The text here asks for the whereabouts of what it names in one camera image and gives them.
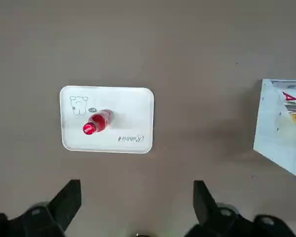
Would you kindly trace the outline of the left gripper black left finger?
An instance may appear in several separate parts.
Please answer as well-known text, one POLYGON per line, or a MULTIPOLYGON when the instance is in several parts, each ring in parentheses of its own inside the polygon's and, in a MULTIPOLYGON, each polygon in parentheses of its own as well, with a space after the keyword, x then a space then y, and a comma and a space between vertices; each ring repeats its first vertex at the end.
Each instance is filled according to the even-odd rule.
POLYGON ((72 179, 51 201, 36 203, 16 218, 0 213, 0 237, 64 237, 81 205, 81 181, 72 179))

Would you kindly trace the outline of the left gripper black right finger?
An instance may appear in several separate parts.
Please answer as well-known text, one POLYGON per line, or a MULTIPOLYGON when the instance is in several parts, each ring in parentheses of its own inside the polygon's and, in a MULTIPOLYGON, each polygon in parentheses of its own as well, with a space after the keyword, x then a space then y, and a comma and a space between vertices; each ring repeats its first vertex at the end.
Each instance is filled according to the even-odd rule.
POLYGON ((280 218, 259 214, 248 220, 228 206, 219 206, 202 180, 193 183, 193 207, 198 220, 186 237, 295 237, 280 218))

